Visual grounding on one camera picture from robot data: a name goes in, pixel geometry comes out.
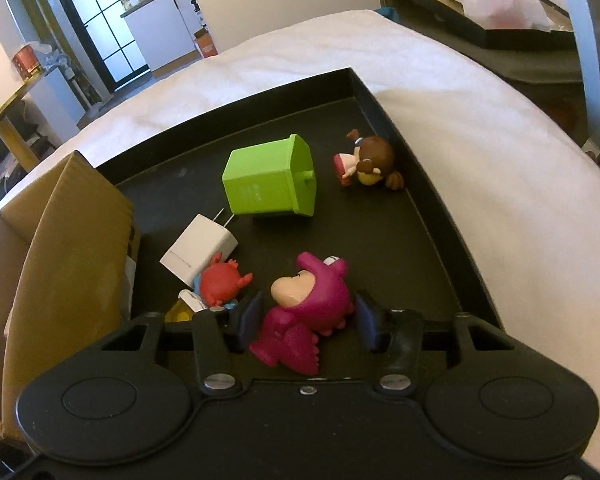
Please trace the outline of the red haired small figurine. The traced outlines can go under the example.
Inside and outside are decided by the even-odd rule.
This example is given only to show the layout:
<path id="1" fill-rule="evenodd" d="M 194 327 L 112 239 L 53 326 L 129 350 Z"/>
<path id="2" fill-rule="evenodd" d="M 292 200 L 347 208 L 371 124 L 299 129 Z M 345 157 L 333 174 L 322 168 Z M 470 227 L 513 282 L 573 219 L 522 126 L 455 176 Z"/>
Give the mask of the red haired small figurine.
<path id="1" fill-rule="evenodd" d="M 252 279 L 252 273 L 239 273 L 236 260 L 224 260 L 222 252 L 216 252 L 208 266 L 194 277 L 193 288 L 178 293 L 178 301 L 164 319 L 168 323 L 188 322 L 204 310 L 232 310 Z"/>

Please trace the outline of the white wall charger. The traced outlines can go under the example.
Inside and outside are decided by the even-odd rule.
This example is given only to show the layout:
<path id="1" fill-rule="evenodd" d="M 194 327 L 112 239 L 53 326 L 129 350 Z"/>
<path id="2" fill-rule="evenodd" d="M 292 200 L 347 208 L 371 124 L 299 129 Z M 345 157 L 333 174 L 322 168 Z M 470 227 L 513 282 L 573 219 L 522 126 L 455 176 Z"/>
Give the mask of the white wall charger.
<path id="1" fill-rule="evenodd" d="M 225 224 L 216 222 L 217 214 L 210 219 L 196 214 L 178 239 L 161 257 L 160 263 L 186 286 L 207 269 L 212 257 L 219 252 L 225 261 L 238 246 L 236 237 Z"/>

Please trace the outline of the magenta bear figurine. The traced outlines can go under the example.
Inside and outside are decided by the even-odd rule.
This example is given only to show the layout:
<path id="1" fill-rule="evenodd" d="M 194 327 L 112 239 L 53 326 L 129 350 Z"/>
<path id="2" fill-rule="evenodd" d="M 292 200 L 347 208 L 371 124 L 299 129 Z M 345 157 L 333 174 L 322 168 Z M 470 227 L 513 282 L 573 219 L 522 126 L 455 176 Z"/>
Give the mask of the magenta bear figurine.
<path id="1" fill-rule="evenodd" d="M 283 365 L 314 376 L 320 368 L 320 338 L 346 326 L 354 304 L 346 283 L 346 260 L 302 252 L 297 264 L 297 274 L 271 285 L 275 306 L 264 316 L 249 350 L 269 367 Z"/>

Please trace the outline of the green cube toy bin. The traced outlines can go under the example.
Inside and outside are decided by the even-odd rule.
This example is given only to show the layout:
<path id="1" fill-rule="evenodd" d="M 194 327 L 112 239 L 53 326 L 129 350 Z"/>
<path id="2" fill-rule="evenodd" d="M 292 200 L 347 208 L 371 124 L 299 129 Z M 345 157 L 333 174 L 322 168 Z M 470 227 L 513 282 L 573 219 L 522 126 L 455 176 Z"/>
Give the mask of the green cube toy bin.
<path id="1" fill-rule="evenodd" d="M 298 134 L 232 151 L 222 183 L 233 214 L 314 215 L 313 159 L 309 144 Z"/>

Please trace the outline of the brown cardboard box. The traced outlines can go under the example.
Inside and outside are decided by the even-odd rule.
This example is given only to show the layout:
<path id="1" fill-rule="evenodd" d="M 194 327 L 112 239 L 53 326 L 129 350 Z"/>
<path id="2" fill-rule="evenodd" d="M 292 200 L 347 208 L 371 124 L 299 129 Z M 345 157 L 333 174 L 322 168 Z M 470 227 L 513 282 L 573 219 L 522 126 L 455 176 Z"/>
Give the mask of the brown cardboard box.
<path id="1" fill-rule="evenodd" d="M 38 375 L 130 315 L 140 233 L 132 203 L 78 152 L 0 211 L 0 440 Z"/>

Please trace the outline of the brown monkey figurine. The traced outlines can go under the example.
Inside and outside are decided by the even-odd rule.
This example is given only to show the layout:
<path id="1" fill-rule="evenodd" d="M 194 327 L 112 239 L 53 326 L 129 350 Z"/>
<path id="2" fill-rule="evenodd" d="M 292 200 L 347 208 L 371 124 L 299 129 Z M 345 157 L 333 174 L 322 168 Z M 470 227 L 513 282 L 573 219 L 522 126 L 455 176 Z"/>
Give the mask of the brown monkey figurine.
<path id="1" fill-rule="evenodd" d="M 402 190 L 404 179 L 396 170 L 396 155 L 393 147 L 380 136 L 362 136 L 352 129 L 347 138 L 353 142 L 353 152 L 334 156 L 336 176 L 342 186 L 354 182 L 372 186 L 384 182 L 390 190 Z"/>

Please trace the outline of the black shallow tray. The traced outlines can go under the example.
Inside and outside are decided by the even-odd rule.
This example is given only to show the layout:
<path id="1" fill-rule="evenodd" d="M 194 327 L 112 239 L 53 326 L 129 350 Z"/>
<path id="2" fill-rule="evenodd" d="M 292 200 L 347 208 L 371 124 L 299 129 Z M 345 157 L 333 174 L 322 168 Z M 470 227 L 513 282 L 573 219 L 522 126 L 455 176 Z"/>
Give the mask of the black shallow tray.
<path id="1" fill-rule="evenodd" d="M 332 155 L 351 129 L 376 134 L 396 150 L 406 187 L 341 186 Z M 348 285 L 386 309 L 410 309 L 425 319 L 419 380 L 490 382 L 504 372 L 506 344 L 479 273 L 448 211 L 412 151 L 353 70 L 335 70 L 266 90 L 204 113 L 129 148 L 100 172 L 132 200 L 143 239 L 134 306 L 162 309 L 175 278 L 158 258 L 194 214 L 226 208 L 221 183 L 236 148 L 298 134 L 309 144 L 317 196 L 312 217 L 238 214 L 230 225 L 240 266 L 254 275 L 250 289 L 272 307 L 268 285 L 294 270 L 300 252 L 347 260 Z M 356 313 L 320 344 L 321 374 L 331 380 L 367 379 L 370 354 Z M 293 380 L 248 350 L 234 357 L 242 386 L 253 380 Z"/>

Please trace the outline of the white bed blanket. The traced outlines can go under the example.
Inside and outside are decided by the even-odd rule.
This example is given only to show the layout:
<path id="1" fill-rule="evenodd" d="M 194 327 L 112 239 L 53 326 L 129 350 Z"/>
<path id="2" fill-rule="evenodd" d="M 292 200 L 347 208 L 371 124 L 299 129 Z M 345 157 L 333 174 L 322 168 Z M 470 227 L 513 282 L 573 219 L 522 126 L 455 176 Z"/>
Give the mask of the white bed blanket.
<path id="1" fill-rule="evenodd" d="M 600 168 L 522 94 L 436 40 L 373 11 L 314 18 L 154 84 L 68 147 L 106 162 L 186 119 L 343 67 L 424 167 L 505 326 L 600 398 Z M 600 424 L 585 456 L 600 468 Z"/>

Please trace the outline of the orange cardboard box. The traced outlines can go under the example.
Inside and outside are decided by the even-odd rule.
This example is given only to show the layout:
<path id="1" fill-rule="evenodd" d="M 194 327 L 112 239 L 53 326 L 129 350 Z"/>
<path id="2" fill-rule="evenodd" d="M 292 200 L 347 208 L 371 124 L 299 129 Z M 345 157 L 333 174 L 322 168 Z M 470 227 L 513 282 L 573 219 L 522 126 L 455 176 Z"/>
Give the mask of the orange cardboard box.
<path id="1" fill-rule="evenodd" d="M 215 44 L 208 30 L 205 28 L 198 29 L 194 33 L 195 44 L 203 58 L 212 58 L 218 54 Z"/>

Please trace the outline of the round yellow side table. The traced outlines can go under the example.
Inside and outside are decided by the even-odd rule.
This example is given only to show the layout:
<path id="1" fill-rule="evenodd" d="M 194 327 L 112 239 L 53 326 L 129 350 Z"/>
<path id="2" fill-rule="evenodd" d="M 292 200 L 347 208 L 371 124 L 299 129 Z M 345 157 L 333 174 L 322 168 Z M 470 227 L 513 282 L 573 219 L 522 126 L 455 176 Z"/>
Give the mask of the round yellow side table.
<path id="1" fill-rule="evenodd" d="M 31 171 L 39 162 L 30 146 L 23 140 L 7 116 L 15 102 L 20 101 L 44 78 L 44 72 L 38 70 L 22 82 L 22 85 L 0 106 L 0 139 L 15 156 L 24 171 Z"/>

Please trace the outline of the white kitchen cabinet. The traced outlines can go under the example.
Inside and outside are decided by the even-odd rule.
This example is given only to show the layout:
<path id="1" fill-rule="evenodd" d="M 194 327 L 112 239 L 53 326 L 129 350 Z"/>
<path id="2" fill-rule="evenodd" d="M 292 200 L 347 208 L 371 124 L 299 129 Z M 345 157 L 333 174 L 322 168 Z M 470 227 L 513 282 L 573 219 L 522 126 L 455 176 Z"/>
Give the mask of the white kitchen cabinet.
<path id="1" fill-rule="evenodd" d="M 121 17 L 151 73 L 202 58 L 195 34 L 204 23 L 195 0 L 145 0 Z"/>

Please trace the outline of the red tin canister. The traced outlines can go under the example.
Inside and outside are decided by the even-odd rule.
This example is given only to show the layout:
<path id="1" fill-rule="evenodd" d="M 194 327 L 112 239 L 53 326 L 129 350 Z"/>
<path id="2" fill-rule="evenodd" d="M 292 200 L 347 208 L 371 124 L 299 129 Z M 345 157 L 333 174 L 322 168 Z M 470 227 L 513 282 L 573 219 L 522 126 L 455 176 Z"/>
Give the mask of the red tin canister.
<path id="1" fill-rule="evenodd" d="M 30 44 L 25 44 L 14 54 L 12 64 L 14 64 L 22 80 L 27 80 L 44 72 L 44 68 Z"/>

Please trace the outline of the large open dark box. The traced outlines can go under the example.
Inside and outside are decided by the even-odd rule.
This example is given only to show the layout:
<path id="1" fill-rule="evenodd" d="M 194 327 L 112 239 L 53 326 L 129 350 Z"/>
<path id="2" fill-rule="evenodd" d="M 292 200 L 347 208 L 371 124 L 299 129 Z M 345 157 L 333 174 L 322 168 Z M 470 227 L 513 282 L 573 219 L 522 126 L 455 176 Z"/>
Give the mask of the large open dark box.
<path id="1" fill-rule="evenodd" d="M 582 82 L 576 40 L 568 13 L 540 0 L 563 30 L 487 28 L 466 18 L 463 6 L 450 0 L 380 0 L 396 10 L 400 24 L 468 56 L 501 78 L 516 84 Z"/>

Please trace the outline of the white plastic bag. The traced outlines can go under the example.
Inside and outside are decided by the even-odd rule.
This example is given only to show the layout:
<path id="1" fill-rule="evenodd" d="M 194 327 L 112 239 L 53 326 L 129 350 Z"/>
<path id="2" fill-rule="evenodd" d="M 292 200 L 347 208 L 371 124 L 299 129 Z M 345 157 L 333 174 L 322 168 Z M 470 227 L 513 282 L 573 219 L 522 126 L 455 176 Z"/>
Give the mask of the white plastic bag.
<path id="1" fill-rule="evenodd" d="M 452 0 L 466 18 L 485 29 L 535 29 L 550 32 L 555 23 L 540 0 Z"/>

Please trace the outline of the black framed glass door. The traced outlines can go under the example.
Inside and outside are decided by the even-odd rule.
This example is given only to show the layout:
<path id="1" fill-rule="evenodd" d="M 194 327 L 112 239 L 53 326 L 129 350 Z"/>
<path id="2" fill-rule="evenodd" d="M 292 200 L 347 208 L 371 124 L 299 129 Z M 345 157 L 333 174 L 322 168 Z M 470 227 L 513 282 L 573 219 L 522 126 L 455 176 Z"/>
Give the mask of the black framed glass door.
<path id="1" fill-rule="evenodd" d="M 83 49 L 109 92 L 148 71 L 122 14 L 122 0 L 59 0 Z"/>

